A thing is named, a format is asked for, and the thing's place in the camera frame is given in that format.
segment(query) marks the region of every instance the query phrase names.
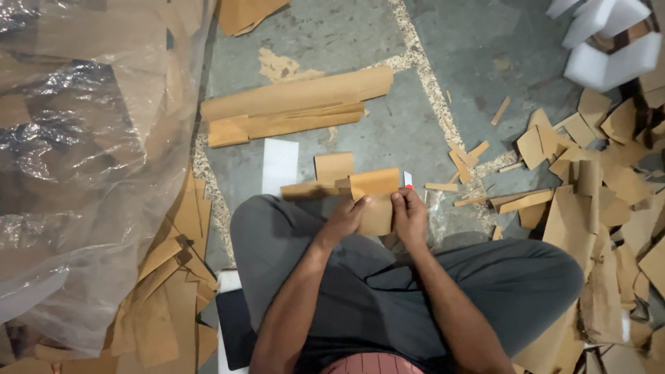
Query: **grey pants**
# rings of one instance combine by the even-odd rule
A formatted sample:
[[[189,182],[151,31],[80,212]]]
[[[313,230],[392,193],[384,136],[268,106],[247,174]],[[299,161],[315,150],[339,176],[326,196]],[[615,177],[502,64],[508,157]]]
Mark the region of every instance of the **grey pants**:
[[[254,329],[323,224],[270,195],[254,196],[236,209],[231,241]],[[486,242],[436,257],[510,356],[545,331],[584,284],[571,256],[536,240]],[[333,250],[301,372],[318,373],[330,362],[361,351],[395,353],[426,372],[449,372],[452,366],[443,369],[442,362],[453,365],[452,358],[417,273],[394,263],[390,251],[361,235],[345,238]]]

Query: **plastic sheet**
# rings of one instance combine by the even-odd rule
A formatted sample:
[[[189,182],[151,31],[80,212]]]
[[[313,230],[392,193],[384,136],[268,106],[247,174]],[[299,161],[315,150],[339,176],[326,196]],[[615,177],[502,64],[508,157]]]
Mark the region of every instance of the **plastic sheet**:
[[[185,176],[213,8],[0,2],[0,323],[99,354]]]

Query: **concrete floor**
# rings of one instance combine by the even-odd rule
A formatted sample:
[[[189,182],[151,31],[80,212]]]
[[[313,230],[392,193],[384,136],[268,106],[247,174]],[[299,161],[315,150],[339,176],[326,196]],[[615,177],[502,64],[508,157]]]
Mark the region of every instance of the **concrete floor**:
[[[532,171],[496,172],[515,162],[513,141],[534,110],[544,108],[555,124],[574,113],[582,91],[562,78],[568,52],[559,45],[572,11],[550,20],[544,15],[550,2],[294,0],[242,37],[224,37],[213,26],[205,98],[270,84],[259,74],[261,47],[296,60],[303,70],[327,74],[386,61],[397,71],[391,91],[366,102],[369,115],[360,122],[338,126],[336,134],[320,129],[277,137],[300,143],[299,181],[315,179],[314,155],[352,151],[356,171],[398,166],[413,174],[421,196],[438,202],[423,185],[452,177],[456,169],[446,138],[460,137],[467,150],[483,140],[490,144],[472,182],[462,190],[493,186],[489,194],[502,195],[558,186],[560,181],[545,164]],[[452,96],[449,105],[446,90]],[[492,126],[505,96],[511,104],[499,125]],[[453,128],[443,125],[448,111]],[[201,144],[204,132],[202,126]],[[215,220],[206,261],[218,271],[233,266],[225,246],[229,215],[261,191],[263,140],[214,150],[199,146],[196,156],[200,163],[195,174],[217,187],[207,191],[215,201]],[[505,228],[504,236],[528,235],[514,213],[498,216],[476,204],[453,208],[453,201],[454,196],[438,204],[437,219],[445,224],[442,235],[462,238],[455,245],[486,240],[496,224]],[[477,235],[461,235],[469,232]],[[216,327],[213,303],[203,320]],[[199,372],[215,373],[216,367],[213,358]]]

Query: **pink striped shirt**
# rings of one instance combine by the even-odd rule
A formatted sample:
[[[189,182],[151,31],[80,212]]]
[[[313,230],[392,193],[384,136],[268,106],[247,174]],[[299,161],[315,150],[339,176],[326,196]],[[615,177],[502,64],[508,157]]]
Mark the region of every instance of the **pink striped shirt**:
[[[423,374],[409,361],[389,353],[358,353],[335,361],[321,374]]]

